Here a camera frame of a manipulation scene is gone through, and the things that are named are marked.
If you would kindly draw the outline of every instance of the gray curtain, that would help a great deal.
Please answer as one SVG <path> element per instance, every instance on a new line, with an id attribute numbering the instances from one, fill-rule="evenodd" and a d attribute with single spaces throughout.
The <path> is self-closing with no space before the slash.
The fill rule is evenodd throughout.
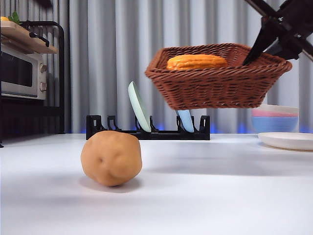
<path id="1" fill-rule="evenodd" d="M 120 128 L 134 129 L 127 93 L 131 81 L 139 87 L 155 126 L 175 129 L 175 111 L 144 75 L 155 52 L 162 47 L 225 42 L 252 46 L 261 26 L 260 15 L 243 0 L 54 0 L 49 12 L 34 8 L 31 0 L 1 0 L 1 6 L 3 2 L 6 15 L 19 9 L 21 18 L 53 19 L 69 32 L 66 104 L 67 129 L 73 133 L 85 131 L 88 114 L 117 115 Z M 268 2 L 278 9 L 283 0 Z M 50 39 L 55 33 L 43 32 Z M 56 58 L 48 56 L 47 61 L 55 64 Z M 304 55 L 292 63 L 293 69 L 279 79 L 264 102 L 299 107 L 298 130 L 313 132 L 313 63 Z M 56 70 L 52 66 L 49 72 Z M 50 94 L 48 102 L 57 102 Z M 199 109 L 191 113 L 196 126 L 200 115 L 211 115 L 212 133 L 251 133 L 250 111 Z"/>

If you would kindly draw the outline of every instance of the dish rack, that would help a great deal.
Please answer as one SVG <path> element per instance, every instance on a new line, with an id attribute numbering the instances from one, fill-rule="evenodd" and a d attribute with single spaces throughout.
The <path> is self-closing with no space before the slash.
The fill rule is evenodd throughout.
<path id="1" fill-rule="evenodd" d="M 87 115 L 86 116 L 86 139 L 88 140 L 94 134 L 100 131 L 117 131 L 127 133 L 137 137 L 139 140 L 210 140 L 210 116 L 201 116 L 200 126 L 197 130 L 195 127 L 194 116 L 191 116 L 194 127 L 194 133 L 187 132 L 182 127 L 182 122 L 179 116 L 176 116 L 177 130 L 163 131 L 158 130 L 153 125 L 153 117 L 150 116 L 151 132 L 144 131 L 136 118 L 134 117 L 136 130 L 122 130 L 117 126 L 116 116 L 107 116 L 107 125 L 105 128 L 101 122 L 100 115 Z"/>

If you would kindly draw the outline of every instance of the bread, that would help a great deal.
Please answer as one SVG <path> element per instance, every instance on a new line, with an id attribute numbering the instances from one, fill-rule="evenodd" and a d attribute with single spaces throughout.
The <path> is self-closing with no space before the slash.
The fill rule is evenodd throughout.
<path id="1" fill-rule="evenodd" d="M 167 61 L 168 70 L 189 70 L 227 67 L 227 61 L 216 55 L 178 55 Z"/>
<path id="2" fill-rule="evenodd" d="M 142 168 L 139 140 L 117 131 L 98 132 L 85 143 L 81 163 L 84 173 L 98 183 L 121 185 Z"/>

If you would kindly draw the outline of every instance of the blue bowl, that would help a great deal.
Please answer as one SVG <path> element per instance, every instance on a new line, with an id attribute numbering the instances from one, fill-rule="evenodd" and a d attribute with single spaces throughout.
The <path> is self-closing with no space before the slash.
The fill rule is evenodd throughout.
<path id="1" fill-rule="evenodd" d="M 292 132 L 299 117 L 252 117 L 252 124 L 257 133 Z"/>

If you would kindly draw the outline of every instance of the toaster oven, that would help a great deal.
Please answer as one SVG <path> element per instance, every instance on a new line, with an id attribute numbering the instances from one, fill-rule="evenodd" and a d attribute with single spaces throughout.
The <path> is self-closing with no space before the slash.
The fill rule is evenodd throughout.
<path id="1" fill-rule="evenodd" d="M 47 65 L 41 54 L 24 54 L 1 44 L 1 95 L 44 100 Z"/>

